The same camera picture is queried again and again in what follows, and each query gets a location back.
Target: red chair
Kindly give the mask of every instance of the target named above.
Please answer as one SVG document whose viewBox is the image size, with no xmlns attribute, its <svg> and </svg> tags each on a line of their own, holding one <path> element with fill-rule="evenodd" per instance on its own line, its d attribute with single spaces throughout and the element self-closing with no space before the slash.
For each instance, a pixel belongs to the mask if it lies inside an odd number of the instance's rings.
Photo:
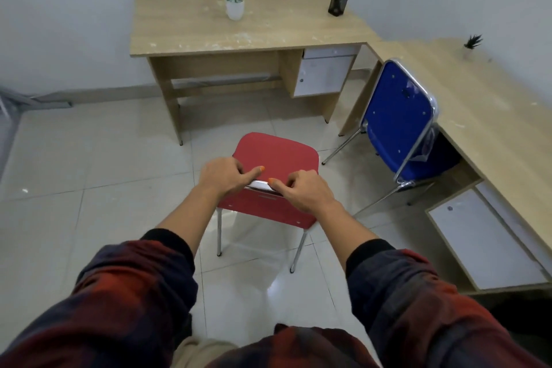
<svg viewBox="0 0 552 368">
<path fill-rule="evenodd" d="M 233 157 L 244 166 L 244 172 L 249 172 L 257 166 L 264 166 L 265 170 L 259 180 L 268 181 L 270 177 L 277 178 L 284 183 L 290 173 L 297 170 L 311 170 L 318 172 L 318 153 L 312 147 L 285 138 L 261 133 L 249 133 L 239 141 Z M 295 254 L 290 272 L 295 272 L 295 265 L 299 259 L 305 238 L 316 218 L 297 210 L 284 197 L 271 195 L 251 189 L 244 189 L 236 195 L 223 199 L 217 207 L 217 256 L 222 254 L 221 236 L 224 210 L 242 212 L 256 217 L 267 218 L 287 225 L 294 225 L 303 229 L 303 237 Z"/>
</svg>

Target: chair leg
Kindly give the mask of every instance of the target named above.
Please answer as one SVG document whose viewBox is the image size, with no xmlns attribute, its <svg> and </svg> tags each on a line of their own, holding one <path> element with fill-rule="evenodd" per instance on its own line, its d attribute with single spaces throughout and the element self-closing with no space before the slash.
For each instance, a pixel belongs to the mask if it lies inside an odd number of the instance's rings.
<svg viewBox="0 0 552 368">
<path fill-rule="evenodd" d="M 435 182 L 431 182 L 429 185 L 427 185 L 424 189 L 422 189 L 422 191 L 416 195 L 415 197 L 413 197 L 409 202 L 407 202 L 406 204 L 410 207 L 414 204 L 416 204 L 425 194 L 427 191 L 429 191 L 431 189 L 431 187 L 435 185 Z"/>
<path fill-rule="evenodd" d="M 289 271 L 291 273 L 295 272 L 295 266 L 297 265 L 297 261 L 299 260 L 299 255 L 301 254 L 301 251 L 303 250 L 303 245 L 305 244 L 305 239 L 307 237 L 308 230 L 303 230 L 303 237 L 301 237 L 301 242 L 299 243 L 299 248 L 297 249 L 297 253 L 295 253 L 295 257 L 293 259 L 293 263 Z"/>
<path fill-rule="evenodd" d="M 376 202 L 372 202 L 371 204 L 369 205 L 366 205 L 362 210 L 360 210 L 359 212 L 357 212 L 353 217 L 356 217 L 358 214 L 360 214 L 362 211 L 365 211 L 367 209 L 369 209 L 370 207 L 376 205 L 378 202 L 382 202 L 384 199 L 386 198 L 389 198 L 391 195 L 393 195 L 394 193 L 397 193 L 398 191 L 402 191 L 404 190 L 405 188 L 408 188 L 408 187 L 412 187 L 415 185 L 415 182 L 414 181 L 408 181 L 408 182 L 403 182 L 401 183 L 400 185 L 398 185 L 397 187 L 393 188 L 390 192 L 386 193 L 383 197 L 379 198 Z"/>
<path fill-rule="evenodd" d="M 335 149 L 335 151 L 334 151 L 332 154 L 330 154 L 330 155 L 326 158 L 326 160 L 324 160 L 324 161 L 322 162 L 322 165 L 325 165 L 326 163 L 328 163 L 329 160 L 330 160 L 332 157 L 334 157 L 334 156 L 337 154 L 338 151 L 340 151 L 343 147 L 345 147 L 347 144 L 349 144 L 349 143 L 353 140 L 353 138 L 355 138 L 355 137 L 356 137 L 358 134 L 360 134 L 361 132 L 362 132 L 362 128 L 357 129 L 356 132 L 355 132 L 355 134 L 353 134 L 353 135 L 351 135 L 349 138 L 347 138 L 347 139 L 345 140 L 345 142 L 344 142 L 341 146 L 339 146 L 337 149 Z"/>
<path fill-rule="evenodd" d="M 222 242 L 223 242 L 223 209 L 216 209 L 216 255 L 223 254 Z"/>
</svg>

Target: blue chair backrest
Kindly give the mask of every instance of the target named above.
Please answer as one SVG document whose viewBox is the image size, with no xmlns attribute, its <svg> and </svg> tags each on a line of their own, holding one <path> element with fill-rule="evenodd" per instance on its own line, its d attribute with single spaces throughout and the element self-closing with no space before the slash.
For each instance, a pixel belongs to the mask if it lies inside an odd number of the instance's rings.
<svg viewBox="0 0 552 368">
<path fill-rule="evenodd" d="M 374 148 L 393 172 L 433 120 L 433 105 L 399 64 L 385 62 L 363 120 Z"/>
</svg>

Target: chair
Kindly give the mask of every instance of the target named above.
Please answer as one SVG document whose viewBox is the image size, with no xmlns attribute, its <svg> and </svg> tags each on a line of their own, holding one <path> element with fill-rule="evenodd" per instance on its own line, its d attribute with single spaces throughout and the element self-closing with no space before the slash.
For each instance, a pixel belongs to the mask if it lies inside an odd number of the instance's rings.
<svg viewBox="0 0 552 368">
<path fill-rule="evenodd" d="M 397 186 L 376 202 L 396 192 L 425 186 L 460 161 L 459 153 L 439 133 L 437 101 L 398 59 L 383 64 L 358 130 L 322 162 L 325 165 L 358 134 L 366 132 L 377 154 L 395 173 Z"/>
<path fill-rule="evenodd" d="M 314 169 L 318 172 L 319 156 L 315 149 L 296 141 L 268 134 L 246 134 L 239 141 L 233 157 L 241 162 L 245 172 L 257 166 L 264 166 L 265 170 L 259 178 L 263 181 L 268 181 L 268 178 L 274 177 L 285 183 L 289 174 L 294 171 Z M 221 215 L 223 210 L 242 212 L 303 229 L 299 248 L 289 270 L 291 273 L 295 272 L 295 266 L 303 249 L 308 229 L 316 223 L 314 216 L 297 210 L 284 197 L 251 189 L 241 190 L 236 195 L 223 199 L 216 210 L 218 220 L 217 256 L 222 254 Z"/>
</svg>

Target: black mesh pen holder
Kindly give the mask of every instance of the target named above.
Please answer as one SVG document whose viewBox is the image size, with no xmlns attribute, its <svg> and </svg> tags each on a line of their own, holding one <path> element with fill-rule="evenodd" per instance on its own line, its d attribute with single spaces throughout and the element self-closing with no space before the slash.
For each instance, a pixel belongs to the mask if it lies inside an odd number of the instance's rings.
<svg viewBox="0 0 552 368">
<path fill-rule="evenodd" d="M 332 0 L 329 4 L 328 13 L 333 16 L 341 16 L 345 12 L 348 0 Z"/>
</svg>

